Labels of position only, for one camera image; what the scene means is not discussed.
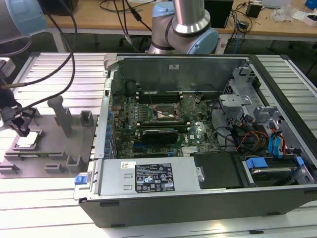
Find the black box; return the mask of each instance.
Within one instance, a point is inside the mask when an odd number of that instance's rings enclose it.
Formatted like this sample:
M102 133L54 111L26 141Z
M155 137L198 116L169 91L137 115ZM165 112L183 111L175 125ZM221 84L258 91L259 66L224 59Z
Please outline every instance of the black box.
M51 15L69 16L66 9L59 3L58 0L38 0L45 8L45 10ZM71 12L74 12L78 4L78 0L63 0L66 6Z
M249 3L248 8L246 10L246 15L248 17L257 18L259 16L259 13L260 13L262 7L263 7L262 4Z
M211 17L211 27L226 28L233 0L205 0L205 9Z

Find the warning label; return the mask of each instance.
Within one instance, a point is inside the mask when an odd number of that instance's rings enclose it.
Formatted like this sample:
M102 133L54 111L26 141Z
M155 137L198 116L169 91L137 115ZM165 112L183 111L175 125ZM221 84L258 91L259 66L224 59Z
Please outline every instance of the warning label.
M135 191L175 191L172 164L135 165Z

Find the small sticker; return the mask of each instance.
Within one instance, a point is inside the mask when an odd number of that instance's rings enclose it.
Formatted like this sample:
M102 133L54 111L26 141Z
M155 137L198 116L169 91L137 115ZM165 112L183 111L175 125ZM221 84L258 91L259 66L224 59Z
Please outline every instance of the small sticker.
M121 162L122 169L134 169L136 162L129 161L129 162Z
M179 69L179 64L170 64L169 69Z

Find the green circuit board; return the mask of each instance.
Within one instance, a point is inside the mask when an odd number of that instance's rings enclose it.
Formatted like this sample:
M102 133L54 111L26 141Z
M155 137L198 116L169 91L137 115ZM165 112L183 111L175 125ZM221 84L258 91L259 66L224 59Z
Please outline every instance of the green circuit board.
M146 158L189 156L186 149L200 152L219 150L219 143L213 136L209 122L210 101L195 103L195 95L186 95L175 104L140 104L133 97L113 96L117 158ZM142 142L142 128L138 123L157 122L155 129L165 129L160 122L186 123L186 131L178 133L173 144L146 145Z

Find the motherboard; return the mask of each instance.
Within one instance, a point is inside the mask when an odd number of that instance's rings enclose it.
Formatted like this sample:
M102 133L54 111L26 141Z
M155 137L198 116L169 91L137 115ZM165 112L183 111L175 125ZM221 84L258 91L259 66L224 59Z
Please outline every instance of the motherboard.
M186 157L219 150L210 127L210 100L198 94L113 95L116 158Z

